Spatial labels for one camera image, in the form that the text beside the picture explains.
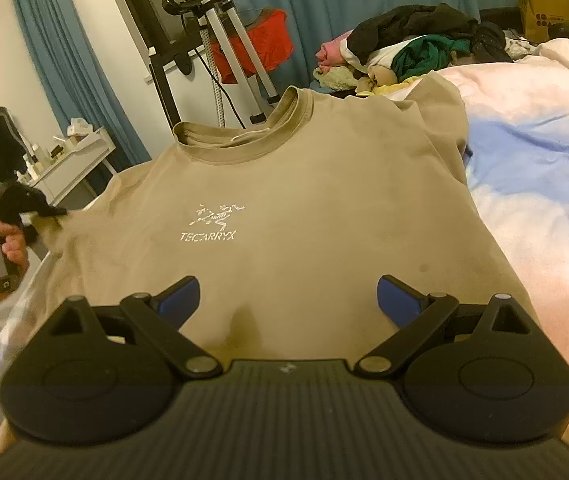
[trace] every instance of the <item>metal pole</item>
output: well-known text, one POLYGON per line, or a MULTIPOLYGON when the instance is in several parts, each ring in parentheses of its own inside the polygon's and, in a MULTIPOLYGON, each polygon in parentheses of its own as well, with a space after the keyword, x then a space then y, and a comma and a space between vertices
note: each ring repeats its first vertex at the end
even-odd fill
POLYGON ((251 43, 251 39, 248 37, 247 30, 244 28, 244 25, 242 25, 235 7, 230 7, 229 9, 226 9, 226 11, 231 19, 231 23, 233 23, 233 26, 238 33, 238 36, 240 37, 240 40, 242 40, 242 43, 247 49, 248 57, 251 58, 253 66, 256 67, 256 70, 258 71, 258 75, 264 85, 264 89, 266 89, 267 94, 269 94, 269 104, 277 103, 280 100, 280 95, 271 81, 271 78, 266 73, 264 65, 262 64, 253 43, 251 43))
POLYGON ((151 64, 149 65, 149 70, 151 71, 153 82, 158 91, 160 101, 162 102, 162 109, 173 131, 173 127, 180 122, 180 114, 178 113, 176 101, 173 99, 173 92, 171 92, 171 87, 168 84, 167 74, 164 71, 165 64, 159 54, 153 54, 150 56, 150 59, 151 64))
POLYGON ((218 14, 215 10, 209 9, 206 11, 206 17, 211 24, 213 32, 215 33, 215 37, 217 38, 218 42, 220 43, 220 47, 222 48, 222 52, 224 56, 226 56, 229 65, 231 66, 231 70, 233 75, 236 77, 236 81, 238 82, 238 86, 244 93, 247 99, 247 103, 249 105, 250 110, 250 119, 253 124, 258 124, 266 121, 266 116, 264 115, 263 111, 260 109, 260 104, 256 100, 253 92, 251 92, 251 87, 248 85, 247 77, 245 76, 244 70, 240 66, 240 62, 236 57, 236 53, 231 46, 231 41, 229 41, 229 37, 222 26, 222 22, 218 18, 218 14))

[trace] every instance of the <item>ribbed plastic surface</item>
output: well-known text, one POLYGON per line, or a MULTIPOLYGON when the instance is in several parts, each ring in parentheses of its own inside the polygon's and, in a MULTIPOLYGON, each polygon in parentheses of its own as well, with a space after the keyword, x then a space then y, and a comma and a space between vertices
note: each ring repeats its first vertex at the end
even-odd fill
POLYGON ((454 442, 415 420, 390 384, 356 378, 340 361, 235 362, 118 442, 18 443, 0 458, 5 479, 569 480, 569 448, 454 442))
MULTIPOLYGON (((200 30, 200 37, 202 38, 202 46, 204 47, 209 70, 211 70, 213 75, 215 75, 217 78, 218 69, 215 66, 215 57, 213 57, 213 49, 211 46, 209 31, 205 28, 200 30)), ((220 87, 216 85, 215 81, 212 80, 211 84, 213 85, 213 95, 215 97, 215 110, 218 113, 218 126, 224 128, 224 103, 222 102, 222 91, 220 90, 220 87)))

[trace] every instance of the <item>metal rivet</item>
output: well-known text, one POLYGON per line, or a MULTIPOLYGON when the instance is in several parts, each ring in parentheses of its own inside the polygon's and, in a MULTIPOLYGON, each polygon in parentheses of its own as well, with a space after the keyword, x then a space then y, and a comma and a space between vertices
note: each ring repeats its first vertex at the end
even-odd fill
POLYGON ((280 371, 283 374, 293 373, 297 369, 298 369, 298 367, 296 367, 296 365, 294 365, 293 363, 287 363, 287 364, 280 367, 280 371))
POLYGON ((372 355, 360 361, 360 368, 370 374, 381 374, 391 369, 391 361, 386 357, 372 355))
POLYGON ((186 369, 194 374, 207 374, 215 370, 217 365, 218 362, 207 355, 191 357, 185 364, 186 369))

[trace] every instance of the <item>black handheld device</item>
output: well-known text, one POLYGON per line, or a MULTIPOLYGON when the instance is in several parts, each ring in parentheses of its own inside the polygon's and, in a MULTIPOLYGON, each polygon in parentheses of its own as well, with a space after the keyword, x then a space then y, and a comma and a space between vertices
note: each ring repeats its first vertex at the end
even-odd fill
POLYGON ((353 368, 225 371, 177 330, 193 277, 114 306, 67 298, 2 379, 18 442, 0 480, 569 480, 569 366, 524 309, 382 280, 383 310, 414 314, 353 368))
MULTIPOLYGON (((24 228, 20 215, 28 212, 37 212, 40 216, 59 216, 65 214, 67 210, 50 206, 46 201, 46 196, 39 189, 24 186, 14 181, 1 184, 0 221, 24 228)), ((2 252, 3 243, 4 240, 0 238, 0 294, 2 292, 13 292, 20 284, 20 270, 2 252)))

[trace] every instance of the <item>bottle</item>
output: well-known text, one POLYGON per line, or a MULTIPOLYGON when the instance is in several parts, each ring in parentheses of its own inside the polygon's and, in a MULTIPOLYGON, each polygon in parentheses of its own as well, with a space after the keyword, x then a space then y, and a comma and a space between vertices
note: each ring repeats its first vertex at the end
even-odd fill
POLYGON ((67 140, 64 141, 64 147, 68 152, 74 152, 76 150, 77 143, 78 140, 75 137, 68 137, 67 140))
POLYGON ((36 167, 31 163, 31 158, 25 153, 22 158, 24 158, 24 162, 26 163, 26 171, 29 175, 31 175, 31 178, 36 180, 39 176, 39 174, 37 173, 36 167))
POLYGON ((34 144, 33 149, 34 149, 34 154, 36 155, 36 159, 38 162, 42 164, 42 167, 43 168, 50 167, 52 164, 52 160, 49 154, 44 149, 42 149, 42 147, 40 147, 38 144, 34 144))
POLYGON ((18 179, 18 182, 20 184, 26 184, 27 183, 27 178, 25 175, 20 173, 18 170, 15 170, 14 173, 16 174, 16 178, 18 179))

